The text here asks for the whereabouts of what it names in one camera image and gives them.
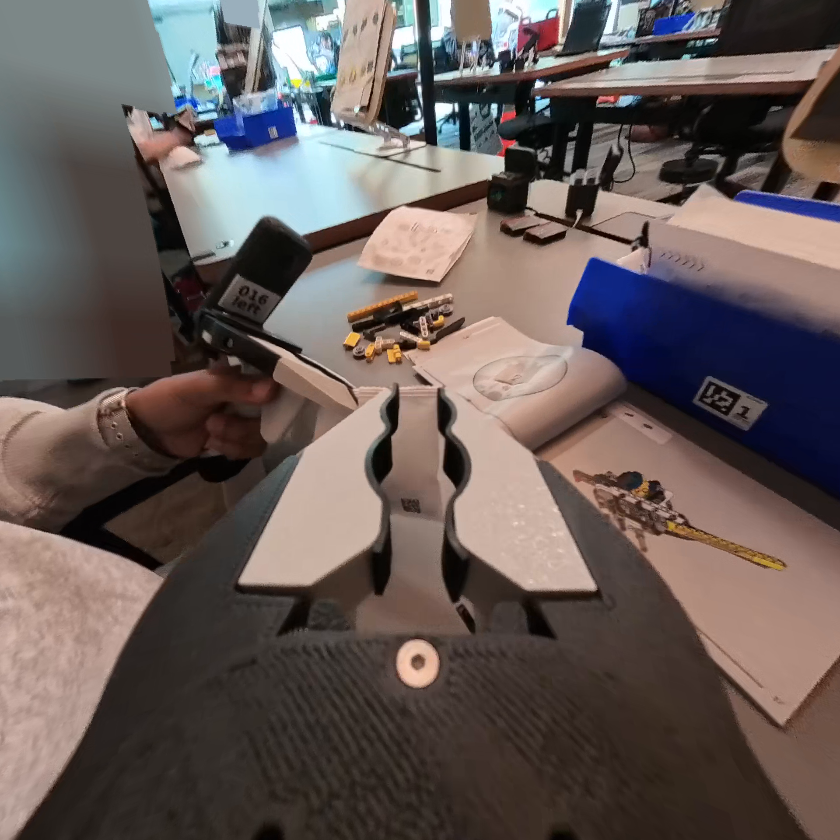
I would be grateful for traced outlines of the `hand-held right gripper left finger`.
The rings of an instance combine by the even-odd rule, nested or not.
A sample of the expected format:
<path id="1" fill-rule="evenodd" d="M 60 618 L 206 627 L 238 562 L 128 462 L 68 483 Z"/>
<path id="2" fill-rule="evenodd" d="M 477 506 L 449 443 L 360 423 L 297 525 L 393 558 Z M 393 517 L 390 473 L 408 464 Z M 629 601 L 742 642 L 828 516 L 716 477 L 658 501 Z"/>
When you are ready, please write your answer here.
<path id="1" fill-rule="evenodd" d="M 307 446 L 238 578 L 244 592 L 308 599 L 380 595 L 391 572 L 390 503 L 399 388 L 371 398 Z"/>

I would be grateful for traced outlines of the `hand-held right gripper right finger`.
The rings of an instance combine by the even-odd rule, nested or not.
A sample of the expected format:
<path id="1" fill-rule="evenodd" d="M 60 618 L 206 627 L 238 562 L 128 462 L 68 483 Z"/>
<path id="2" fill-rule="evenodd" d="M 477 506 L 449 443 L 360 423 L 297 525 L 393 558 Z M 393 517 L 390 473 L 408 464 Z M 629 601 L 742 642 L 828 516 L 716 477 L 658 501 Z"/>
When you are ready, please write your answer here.
<path id="1" fill-rule="evenodd" d="M 437 391 L 444 474 L 442 574 L 459 601 L 593 595 L 595 579 L 531 451 L 458 394 Z"/>

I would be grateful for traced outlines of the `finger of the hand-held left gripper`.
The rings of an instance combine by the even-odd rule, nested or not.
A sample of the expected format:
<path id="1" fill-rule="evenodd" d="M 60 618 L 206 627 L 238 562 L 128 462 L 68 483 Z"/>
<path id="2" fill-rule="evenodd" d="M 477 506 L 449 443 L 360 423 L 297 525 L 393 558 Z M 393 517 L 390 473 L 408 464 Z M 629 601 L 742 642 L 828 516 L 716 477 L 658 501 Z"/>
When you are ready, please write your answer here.
<path id="1" fill-rule="evenodd" d="M 261 407 L 260 432 L 272 445 L 293 425 L 305 403 L 336 414 L 339 419 L 358 407 L 353 386 L 295 353 L 279 353 L 272 378 L 278 385 L 275 399 Z"/>

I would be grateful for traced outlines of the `long yellow lego beam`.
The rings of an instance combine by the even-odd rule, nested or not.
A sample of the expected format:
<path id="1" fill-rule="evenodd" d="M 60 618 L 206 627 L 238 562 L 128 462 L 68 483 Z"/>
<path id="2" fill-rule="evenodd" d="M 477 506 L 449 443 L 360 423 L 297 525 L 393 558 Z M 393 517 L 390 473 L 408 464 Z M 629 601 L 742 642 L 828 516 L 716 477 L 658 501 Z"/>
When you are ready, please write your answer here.
<path id="1" fill-rule="evenodd" d="M 346 315 L 346 319 L 348 322 L 353 323 L 370 319 L 372 317 L 378 317 L 383 312 L 388 314 L 394 309 L 402 311 L 406 305 L 415 302 L 417 299 L 418 292 L 416 290 L 406 291 L 399 295 L 368 304 L 362 308 L 349 311 Z"/>

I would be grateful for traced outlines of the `large printed paper bag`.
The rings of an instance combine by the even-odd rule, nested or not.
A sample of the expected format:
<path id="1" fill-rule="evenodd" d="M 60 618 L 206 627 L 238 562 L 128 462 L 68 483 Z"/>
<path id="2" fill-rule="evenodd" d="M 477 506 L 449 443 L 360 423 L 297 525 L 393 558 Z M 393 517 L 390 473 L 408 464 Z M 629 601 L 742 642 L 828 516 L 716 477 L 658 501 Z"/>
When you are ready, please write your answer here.
<path id="1" fill-rule="evenodd" d="M 357 265 L 393 277 L 438 284 L 461 257 L 476 215 L 400 206 L 388 213 L 364 245 Z"/>

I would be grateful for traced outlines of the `person's left forearm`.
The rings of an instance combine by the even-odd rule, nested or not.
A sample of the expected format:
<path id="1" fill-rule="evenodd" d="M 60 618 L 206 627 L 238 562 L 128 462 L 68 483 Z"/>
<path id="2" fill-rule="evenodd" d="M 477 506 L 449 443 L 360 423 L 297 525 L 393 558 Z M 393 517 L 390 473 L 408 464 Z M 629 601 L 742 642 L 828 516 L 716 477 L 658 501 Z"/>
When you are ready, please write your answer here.
<path id="1" fill-rule="evenodd" d="M 156 453 L 143 440 L 137 461 L 110 450 L 97 424 L 98 403 L 105 392 L 67 409 L 2 397 L 3 522 L 57 532 L 90 505 L 144 478 L 164 476 L 180 464 L 180 459 Z"/>

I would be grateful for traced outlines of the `lego instruction booklet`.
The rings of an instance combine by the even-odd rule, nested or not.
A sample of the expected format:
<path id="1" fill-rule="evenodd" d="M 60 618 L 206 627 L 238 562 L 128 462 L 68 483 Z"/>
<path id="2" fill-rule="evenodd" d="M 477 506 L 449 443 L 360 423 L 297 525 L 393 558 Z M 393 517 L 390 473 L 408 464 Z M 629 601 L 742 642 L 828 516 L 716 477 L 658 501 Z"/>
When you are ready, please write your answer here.
<path id="1" fill-rule="evenodd" d="M 838 661 L 837 529 L 628 401 L 593 351 L 487 318 L 406 358 L 548 460 L 657 571 L 731 681 L 792 718 Z"/>

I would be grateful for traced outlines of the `person's left hand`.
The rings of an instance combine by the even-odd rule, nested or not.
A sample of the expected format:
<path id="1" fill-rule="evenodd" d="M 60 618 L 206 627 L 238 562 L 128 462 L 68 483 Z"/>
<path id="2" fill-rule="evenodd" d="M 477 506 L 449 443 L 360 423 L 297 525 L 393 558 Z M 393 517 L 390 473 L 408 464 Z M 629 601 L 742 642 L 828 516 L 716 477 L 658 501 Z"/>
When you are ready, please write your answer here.
<path id="1" fill-rule="evenodd" d="M 133 430 L 160 455 L 192 459 L 213 452 L 247 460 L 266 449 L 260 420 L 232 409 L 260 411 L 279 390 L 269 377 L 219 368 L 165 377 L 127 394 L 124 405 Z"/>

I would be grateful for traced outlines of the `white table brown edge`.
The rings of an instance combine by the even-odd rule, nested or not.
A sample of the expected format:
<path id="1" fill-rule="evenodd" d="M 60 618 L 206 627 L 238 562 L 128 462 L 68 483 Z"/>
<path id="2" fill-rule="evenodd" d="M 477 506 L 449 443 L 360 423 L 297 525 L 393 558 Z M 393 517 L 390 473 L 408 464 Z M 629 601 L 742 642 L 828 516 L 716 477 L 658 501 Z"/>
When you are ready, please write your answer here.
<path id="1" fill-rule="evenodd" d="M 487 197 L 500 157 L 411 143 L 380 152 L 374 135 L 300 127 L 297 136 L 203 161 L 161 166 L 186 249 L 207 279 L 224 273 L 253 226 L 278 218 L 319 253 L 368 236 L 391 210 L 447 211 Z"/>

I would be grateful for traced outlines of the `small blue bin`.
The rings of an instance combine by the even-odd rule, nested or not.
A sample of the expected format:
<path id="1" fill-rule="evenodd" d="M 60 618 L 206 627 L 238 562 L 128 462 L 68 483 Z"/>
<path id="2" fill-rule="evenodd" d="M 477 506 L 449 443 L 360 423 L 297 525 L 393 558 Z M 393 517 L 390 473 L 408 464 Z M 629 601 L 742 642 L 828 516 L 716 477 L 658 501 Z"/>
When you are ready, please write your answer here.
<path id="1" fill-rule="evenodd" d="M 243 94 L 233 101 L 233 112 L 213 121 L 217 139 L 229 151 L 248 151 L 296 136 L 297 110 L 278 90 Z"/>

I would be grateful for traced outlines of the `board on clear stand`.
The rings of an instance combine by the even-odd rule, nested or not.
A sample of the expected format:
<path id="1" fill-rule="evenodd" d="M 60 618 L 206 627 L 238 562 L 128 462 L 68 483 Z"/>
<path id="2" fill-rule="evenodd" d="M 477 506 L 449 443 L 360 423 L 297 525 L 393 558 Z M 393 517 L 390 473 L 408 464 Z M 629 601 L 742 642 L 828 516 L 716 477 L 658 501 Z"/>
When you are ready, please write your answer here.
<path id="1" fill-rule="evenodd" d="M 339 63 L 331 110 L 339 125 L 377 136 L 378 152 L 408 151 L 410 140 L 379 119 L 396 29 L 388 1 L 348 1 L 344 6 Z"/>

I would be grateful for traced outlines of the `large blue storage bin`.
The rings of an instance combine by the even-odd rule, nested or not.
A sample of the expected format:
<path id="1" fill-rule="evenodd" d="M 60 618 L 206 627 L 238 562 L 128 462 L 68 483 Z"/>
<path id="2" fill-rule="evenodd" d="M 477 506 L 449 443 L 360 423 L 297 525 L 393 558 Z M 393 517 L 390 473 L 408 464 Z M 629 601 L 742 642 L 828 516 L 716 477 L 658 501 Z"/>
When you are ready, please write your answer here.
<path id="1" fill-rule="evenodd" d="M 838 222 L 838 204 L 745 191 L 735 201 Z M 815 332 L 591 259 L 569 324 L 631 382 L 834 497 L 838 333 Z"/>

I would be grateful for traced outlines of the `black pole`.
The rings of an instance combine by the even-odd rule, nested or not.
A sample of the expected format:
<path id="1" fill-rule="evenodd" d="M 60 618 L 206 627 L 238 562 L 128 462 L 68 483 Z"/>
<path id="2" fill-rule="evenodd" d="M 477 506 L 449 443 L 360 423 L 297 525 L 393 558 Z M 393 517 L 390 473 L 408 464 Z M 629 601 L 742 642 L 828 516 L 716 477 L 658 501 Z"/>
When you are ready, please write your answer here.
<path id="1" fill-rule="evenodd" d="M 423 107 L 423 135 L 430 146 L 438 144 L 434 100 L 434 51 L 429 1 L 415 1 L 417 68 Z"/>

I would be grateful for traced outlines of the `person's grey clothed torso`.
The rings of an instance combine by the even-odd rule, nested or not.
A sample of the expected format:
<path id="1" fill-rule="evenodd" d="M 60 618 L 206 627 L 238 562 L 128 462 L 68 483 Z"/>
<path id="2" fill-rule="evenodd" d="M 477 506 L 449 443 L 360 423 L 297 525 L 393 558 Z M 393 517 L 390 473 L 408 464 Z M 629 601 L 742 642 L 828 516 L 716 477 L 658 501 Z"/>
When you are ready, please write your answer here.
<path id="1" fill-rule="evenodd" d="M 1 527 L 1 838 L 15 838 L 76 751 L 161 587 L 59 535 Z"/>

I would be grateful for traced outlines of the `black power charger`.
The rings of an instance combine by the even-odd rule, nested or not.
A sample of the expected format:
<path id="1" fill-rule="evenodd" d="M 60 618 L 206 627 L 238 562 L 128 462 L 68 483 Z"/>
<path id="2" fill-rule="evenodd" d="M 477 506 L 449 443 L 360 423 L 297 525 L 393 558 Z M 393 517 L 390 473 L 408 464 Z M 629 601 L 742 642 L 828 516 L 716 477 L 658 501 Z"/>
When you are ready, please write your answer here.
<path id="1" fill-rule="evenodd" d="M 592 217 L 599 192 L 599 178 L 594 171 L 577 170 L 570 175 L 564 215 L 572 220 L 573 227 Z"/>

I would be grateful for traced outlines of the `long grey desk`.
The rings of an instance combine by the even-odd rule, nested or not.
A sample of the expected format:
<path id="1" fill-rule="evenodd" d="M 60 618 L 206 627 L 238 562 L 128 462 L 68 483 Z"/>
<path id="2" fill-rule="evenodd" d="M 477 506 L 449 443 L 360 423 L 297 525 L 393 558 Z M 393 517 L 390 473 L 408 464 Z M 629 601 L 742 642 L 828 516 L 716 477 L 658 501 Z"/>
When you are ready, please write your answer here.
<path id="1" fill-rule="evenodd" d="M 458 142 L 462 151 L 471 145 L 470 106 L 512 104 L 516 112 L 529 105 L 531 91 L 538 81 L 560 81 L 608 67 L 626 58 L 628 47 L 611 47 L 580 54 L 539 57 L 521 69 L 512 65 L 490 69 L 459 69 L 457 61 L 438 61 L 433 65 L 434 89 L 431 102 L 454 104 L 458 110 Z"/>

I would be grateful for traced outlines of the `red bag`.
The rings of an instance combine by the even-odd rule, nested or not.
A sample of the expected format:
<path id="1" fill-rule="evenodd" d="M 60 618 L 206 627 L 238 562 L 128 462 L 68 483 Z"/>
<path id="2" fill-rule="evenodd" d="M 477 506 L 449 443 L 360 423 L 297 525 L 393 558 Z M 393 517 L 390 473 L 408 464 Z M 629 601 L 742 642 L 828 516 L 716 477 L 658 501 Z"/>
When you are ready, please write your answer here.
<path id="1" fill-rule="evenodd" d="M 557 46 L 560 42 L 560 13 L 558 8 L 552 8 L 542 19 L 532 19 L 523 16 L 519 22 L 518 47 L 519 54 L 530 50 L 543 52 Z"/>

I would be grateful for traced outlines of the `wooden top desk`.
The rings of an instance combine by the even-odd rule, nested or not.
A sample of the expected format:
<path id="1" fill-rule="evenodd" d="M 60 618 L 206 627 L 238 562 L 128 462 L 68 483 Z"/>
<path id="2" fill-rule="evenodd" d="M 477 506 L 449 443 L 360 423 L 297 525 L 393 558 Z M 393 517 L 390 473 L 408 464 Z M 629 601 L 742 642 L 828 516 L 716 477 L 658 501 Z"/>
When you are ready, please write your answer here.
<path id="1" fill-rule="evenodd" d="M 723 157 L 721 176 L 732 175 L 748 154 L 774 153 L 761 185 L 779 193 L 791 178 L 781 136 L 793 108 L 825 67 L 838 63 L 838 47 L 752 56 L 634 62 L 598 70 L 538 89 L 535 98 L 571 100 L 581 127 L 597 123 L 654 124 L 658 113 L 642 106 L 598 107 L 600 97 L 679 99 L 675 115 L 688 119 L 694 154 Z"/>

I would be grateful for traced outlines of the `wooden chair back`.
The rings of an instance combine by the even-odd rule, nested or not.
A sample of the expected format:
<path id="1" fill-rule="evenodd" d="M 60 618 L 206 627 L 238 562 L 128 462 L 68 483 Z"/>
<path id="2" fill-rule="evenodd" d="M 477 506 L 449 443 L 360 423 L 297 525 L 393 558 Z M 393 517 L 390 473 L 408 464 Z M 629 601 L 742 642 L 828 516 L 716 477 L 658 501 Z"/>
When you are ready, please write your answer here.
<path id="1" fill-rule="evenodd" d="M 795 107 L 761 191 L 780 193 L 791 174 L 817 183 L 815 200 L 839 193 L 839 50 L 822 66 Z"/>

